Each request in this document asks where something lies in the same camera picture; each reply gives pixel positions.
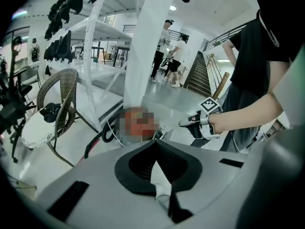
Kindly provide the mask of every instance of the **black bag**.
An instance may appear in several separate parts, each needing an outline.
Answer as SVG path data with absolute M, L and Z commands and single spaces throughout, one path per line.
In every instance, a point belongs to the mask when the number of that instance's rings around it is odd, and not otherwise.
M 36 61 L 38 61 L 38 49 L 37 49 L 37 47 L 34 47 L 34 46 L 32 46 L 32 47 L 33 47 L 33 50 L 32 50 L 32 61 L 36 62 Z

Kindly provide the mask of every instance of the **staircase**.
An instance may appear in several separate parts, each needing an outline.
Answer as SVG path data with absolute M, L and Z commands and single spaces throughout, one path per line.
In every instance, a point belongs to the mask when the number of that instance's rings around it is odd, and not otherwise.
M 202 52 L 198 52 L 188 79 L 185 82 L 187 83 L 184 84 L 186 88 L 206 97 L 211 96 L 209 76 Z

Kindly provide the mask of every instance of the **white cushion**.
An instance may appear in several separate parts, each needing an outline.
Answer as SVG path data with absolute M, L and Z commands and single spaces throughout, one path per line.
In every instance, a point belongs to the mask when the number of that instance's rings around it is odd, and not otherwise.
M 32 117 L 25 124 L 21 139 L 28 148 L 37 148 L 55 137 L 55 121 L 48 123 L 44 121 L 43 115 L 39 112 L 32 115 Z

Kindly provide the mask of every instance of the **stair railing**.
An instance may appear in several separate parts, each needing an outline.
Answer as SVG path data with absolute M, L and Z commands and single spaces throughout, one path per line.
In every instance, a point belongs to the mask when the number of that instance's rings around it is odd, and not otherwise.
M 230 74 L 228 72 L 225 72 L 224 75 L 221 76 L 219 67 L 214 58 L 214 54 L 211 54 L 210 57 L 207 56 L 207 59 L 208 63 L 206 65 L 206 68 L 208 68 L 209 66 L 211 67 L 211 72 L 216 87 L 216 91 L 213 93 L 212 98 L 216 100 L 221 91 L 223 90 L 227 80 L 229 79 Z

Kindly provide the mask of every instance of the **white sneaker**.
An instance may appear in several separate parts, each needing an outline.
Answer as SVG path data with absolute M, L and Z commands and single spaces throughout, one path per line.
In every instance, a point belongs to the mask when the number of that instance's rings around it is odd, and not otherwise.
M 153 83 L 156 83 L 157 81 L 155 80 L 154 77 L 151 77 L 150 80 L 153 82 Z
M 179 83 L 175 83 L 172 85 L 172 87 L 180 87 L 180 84 Z

